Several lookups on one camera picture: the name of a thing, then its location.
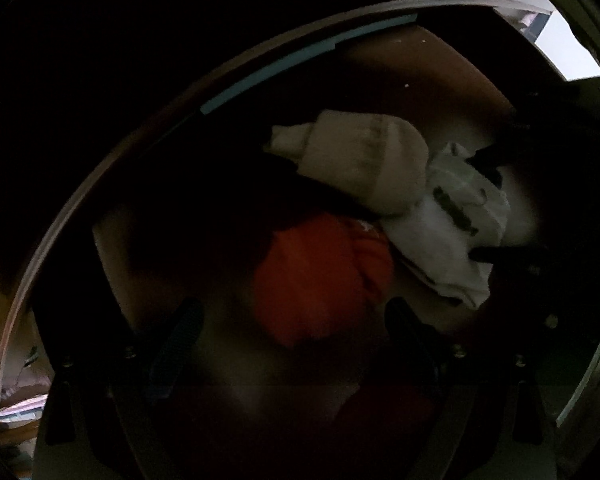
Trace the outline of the white grey folded garment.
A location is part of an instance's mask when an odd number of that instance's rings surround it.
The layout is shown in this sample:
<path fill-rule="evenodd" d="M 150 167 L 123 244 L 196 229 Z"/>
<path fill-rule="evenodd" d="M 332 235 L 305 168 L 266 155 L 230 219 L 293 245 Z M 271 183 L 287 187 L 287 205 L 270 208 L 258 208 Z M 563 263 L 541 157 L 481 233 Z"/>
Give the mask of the white grey folded garment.
<path fill-rule="evenodd" d="M 424 284 L 476 310 L 490 296 L 493 266 L 471 260 L 469 252 L 501 245 L 510 205 L 502 175 L 487 177 L 470 159 L 464 146 L 446 144 L 429 162 L 419 202 L 382 228 Z"/>

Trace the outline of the open wooden drawer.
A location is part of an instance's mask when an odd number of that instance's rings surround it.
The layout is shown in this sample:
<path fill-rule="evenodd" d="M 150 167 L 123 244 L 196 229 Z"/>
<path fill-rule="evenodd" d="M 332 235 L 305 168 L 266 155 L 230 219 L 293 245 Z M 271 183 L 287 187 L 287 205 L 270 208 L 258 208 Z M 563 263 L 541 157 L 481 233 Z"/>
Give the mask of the open wooden drawer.
<path fill-rule="evenodd" d="M 350 330 L 280 344 L 249 301 L 274 233 L 332 214 L 386 235 L 382 222 L 402 214 L 302 176 L 272 139 L 212 140 L 210 116 L 185 140 L 125 150 L 62 228 L 24 303 L 36 341 L 7 384 L 8 405 L 51 411 L 76 376 L 70 408 L 113 420 L 128 408 L 159 418 L 178 409 L 222 425 L 440 431 L 481 412 L 503 424 L 538 405 L 555 415 L 600 348 L 600 145 L 579 119 L 600 80 L 565 81 L 503 29 L 522 91 L 501 140 L 466 148 L 482 174 L 502 175 L 510 205 L 501 245 L 469 252 L 493 266 L 478 309 L 424 284 L 388 239 L 383 304 Z M 356 114 L 422 133 L 398 115 Z M 432 150 L 424 139 L 427 167 L 460 144 Z"/>

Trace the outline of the beige rolled sock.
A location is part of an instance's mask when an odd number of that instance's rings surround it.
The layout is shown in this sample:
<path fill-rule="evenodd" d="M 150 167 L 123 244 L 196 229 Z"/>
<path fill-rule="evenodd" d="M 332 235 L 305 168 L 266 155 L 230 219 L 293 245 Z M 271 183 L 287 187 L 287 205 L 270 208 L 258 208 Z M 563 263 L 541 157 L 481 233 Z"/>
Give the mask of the beige rolled sock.
<path fill-rule="evenodd" d="M 380 214 L 405 214 L 425 194 L 428 145 L 399 117 L 325 110 L 315 122 L 274 127 L 271 150 Z"/>

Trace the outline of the red garment in drawer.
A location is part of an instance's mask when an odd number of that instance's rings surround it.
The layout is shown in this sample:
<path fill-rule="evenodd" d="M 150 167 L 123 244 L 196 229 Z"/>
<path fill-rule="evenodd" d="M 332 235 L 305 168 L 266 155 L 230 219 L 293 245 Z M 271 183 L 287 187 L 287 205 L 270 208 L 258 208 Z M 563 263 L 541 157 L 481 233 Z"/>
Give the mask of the red garment in drawer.
<path fill-rule="evenodd" d="M 280 344 L 324 338 L 362 323 L 393 281 L 388 238 L 376 226 L 321 214 L 273 235 L 253 273 L 254 318 Z"/>

